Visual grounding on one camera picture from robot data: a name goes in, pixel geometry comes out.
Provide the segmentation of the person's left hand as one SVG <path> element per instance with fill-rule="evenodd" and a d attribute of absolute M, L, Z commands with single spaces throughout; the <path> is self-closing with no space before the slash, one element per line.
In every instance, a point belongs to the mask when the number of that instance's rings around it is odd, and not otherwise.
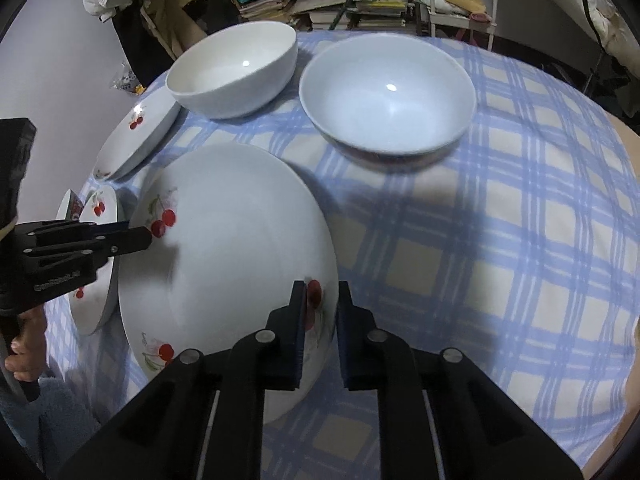
<path fill-rule="evenodd" d="M 47 364 L 47 318 L 42 304 L 18 317 L 20 333 L 11 341 L 6 369 L 20 382 L 35 382 Z"/>

